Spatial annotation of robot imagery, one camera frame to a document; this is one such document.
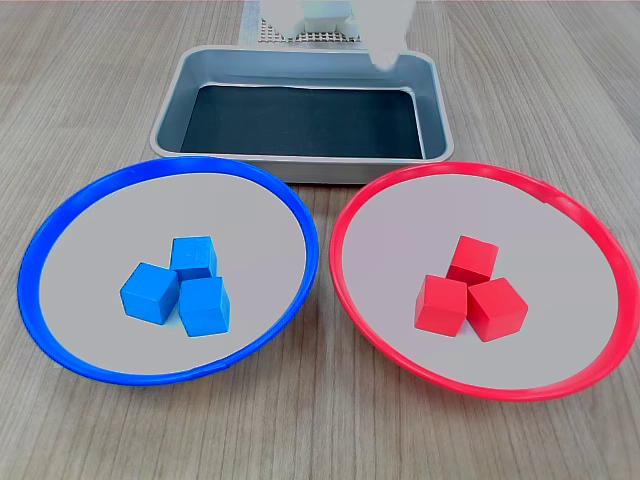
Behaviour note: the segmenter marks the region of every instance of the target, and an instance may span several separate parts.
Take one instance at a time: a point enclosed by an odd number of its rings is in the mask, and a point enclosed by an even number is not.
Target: blue rim
[[[222,173],[251,180],[275,194],[298,220],[306,245],[305,272],[300,289],[284,315],[253,343],[200,367],[162,375],[133,375],[95,367],[69,353],[49,331],[40,308],[40,276],[45,261],[64,230],[100,199],[122,188],[155,178],[186,173]],[[23,322],[36,344],[56,363],[94,380],[127,386],[185,382],[229,368],[262,348],[293,319],[307,299],[318,272],[318,233],[302,200],[284,182],[251,165],[213,157],[177,157],[150,160],[118,170],[89,184],[60,205],[34,235],[22,259],[18,277],[18,305]]]

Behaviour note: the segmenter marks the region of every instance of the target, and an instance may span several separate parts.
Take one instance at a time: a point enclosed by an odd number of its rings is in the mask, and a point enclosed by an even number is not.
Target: wooden block
[[[141,263],[120,289],[124,311],[130,317],[164,324],[178,301],[178,274]]]
[[[498,257],[498,247],[470,237],[460,237],[453,254],[447,278],[465,282],[468,286],[491,280]]]
[[[220,277],[182,282],[180,318],[187,335],[200,337],[229,331],[231,304]]]
[[[196,278],[215,277],[218,259],[211,237],[175,238],[171,248],[171,270],[181,282]]]
[[[467,319],[483,342],[519,332],[528,311],[505,278],[469,287]]]
[[[416,300],[415,327],[455,337],[467,315],[467,285],[427,275]]]

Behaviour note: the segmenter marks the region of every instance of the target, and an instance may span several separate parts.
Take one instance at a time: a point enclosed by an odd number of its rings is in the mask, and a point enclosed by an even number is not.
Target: silver tray
[[[196,97],[209,85],[407,92],[413,100],[422,158],[183,151]],[[453,141],[435,64],[421,53],[405,52],[393,70],[382,72],[373,67],[363,49],[201,46],[185,52],[178,62],[151,133],[151,147],[162,157],[197,154],[241,160],[287,183],[364,184],[400,167],[446,160],[453,152]]]

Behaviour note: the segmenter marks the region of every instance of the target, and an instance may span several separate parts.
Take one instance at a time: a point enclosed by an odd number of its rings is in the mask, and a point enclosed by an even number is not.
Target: red cube
[[[465,282],[468,286],[488,282],[497,257],[498,247],[495,245],[460,237],[447,278]]]
[[[519,332],[528,311],[506,278],[469,287],[467,320],[483,342]]]
[[[467,316],[467,285],[427,275],[416,300],[415,327],[455,337]]]

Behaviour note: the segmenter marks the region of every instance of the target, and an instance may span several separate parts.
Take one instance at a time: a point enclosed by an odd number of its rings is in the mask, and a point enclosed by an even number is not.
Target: white robotic arm
[[[262,18],[285,38],[303,32],[357,37],[380,69],[392,68],[406,49],[416,0],[261,0]]]

